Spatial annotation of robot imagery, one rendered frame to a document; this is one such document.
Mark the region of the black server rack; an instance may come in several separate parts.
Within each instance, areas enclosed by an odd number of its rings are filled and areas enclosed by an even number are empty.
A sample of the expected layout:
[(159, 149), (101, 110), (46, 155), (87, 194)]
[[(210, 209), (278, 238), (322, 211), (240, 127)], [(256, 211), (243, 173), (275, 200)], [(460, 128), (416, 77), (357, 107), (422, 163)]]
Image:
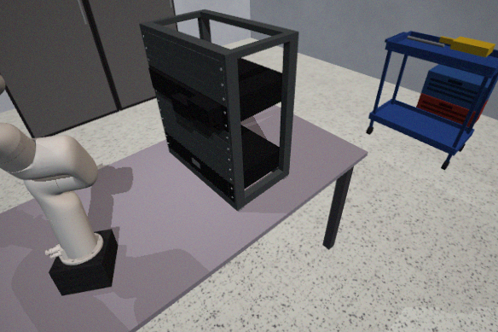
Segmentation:
[[(165, 27), (195, 18), (200, 38)], [(210, 20), (272, 37), (228, 49)], [(236, 211), (288, 177), (299, 32), (207, 9), (139, 25), (170, 153)], [(280, 44), (282, 73), (242, 58)], [(279, 102), (280, 147), (240, 124)]]

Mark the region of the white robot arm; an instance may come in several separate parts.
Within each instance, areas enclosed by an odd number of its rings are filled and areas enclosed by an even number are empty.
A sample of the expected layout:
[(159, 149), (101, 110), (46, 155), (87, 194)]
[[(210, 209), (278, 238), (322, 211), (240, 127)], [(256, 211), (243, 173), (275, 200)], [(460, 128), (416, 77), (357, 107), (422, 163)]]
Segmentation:
[(0, 123), (0, 168), (23, 179), (42, 208), (59, 242), (45, 251), (46, 256), (59, 256), (65, 265), (79, 265), (100, 252), (103, 239), (94, 233), (80, 198), (71, 191), (92, 186), (98, 169), (75, 138), (30, 139), (16, 126)]

